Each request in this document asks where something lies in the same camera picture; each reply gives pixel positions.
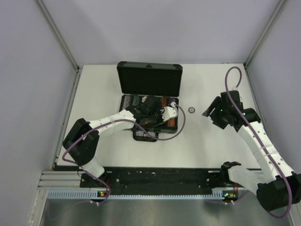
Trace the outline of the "single poker chip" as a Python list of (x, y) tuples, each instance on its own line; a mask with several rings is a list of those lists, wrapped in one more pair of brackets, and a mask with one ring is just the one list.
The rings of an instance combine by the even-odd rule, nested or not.
[(194, 107), (189, 107), (188, 108), (189, 113), (195, 113), (195, 108)]

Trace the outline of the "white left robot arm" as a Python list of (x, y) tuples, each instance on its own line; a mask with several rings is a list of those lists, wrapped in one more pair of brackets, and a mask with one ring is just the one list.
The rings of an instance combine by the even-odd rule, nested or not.
[(157, 141), (159, 138), (152, 136), (151, 133), (157, 126), (177, 117), (177, 101), (172, 100), (163, 104), (156, 96), (146, 96), (139, 104), (129, 105), (112, 116), (94, 121), (78, 119), (63, 140), (62, 146), (65, 154), (71, 156), (70, 162), (88, 172), (91, 175), (90, 181), (100, 187), (107, 180), (104, 167), (95, 157), (101, 138), (122, 130), (133, 129), (140, 130)]

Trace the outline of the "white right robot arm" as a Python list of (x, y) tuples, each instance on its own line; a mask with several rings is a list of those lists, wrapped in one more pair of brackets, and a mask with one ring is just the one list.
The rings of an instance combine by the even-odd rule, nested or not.
[(257, 112), (243, 108), (237, 90), (222, 92), (202, 114), (210, 117), (221, 129), (227, 125), (249, 146), (262, 174), (244, 168), (239, 162), (225, 162), (221, 166), (220, 182), (224, 186), (238, 183), (256, 195), (266, 211), (273, 211), (301, 201), (301, 176), (281, 157), (269, 139)]

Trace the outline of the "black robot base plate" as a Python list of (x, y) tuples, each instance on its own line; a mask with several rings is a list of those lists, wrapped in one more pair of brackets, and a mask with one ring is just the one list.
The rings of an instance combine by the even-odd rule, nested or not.
[(100, 176), (111, 189), (111, 194), (212, 194), (212, 189), (229, 187), (219, 169), (211, 168), (138, 168), (105, 167)]

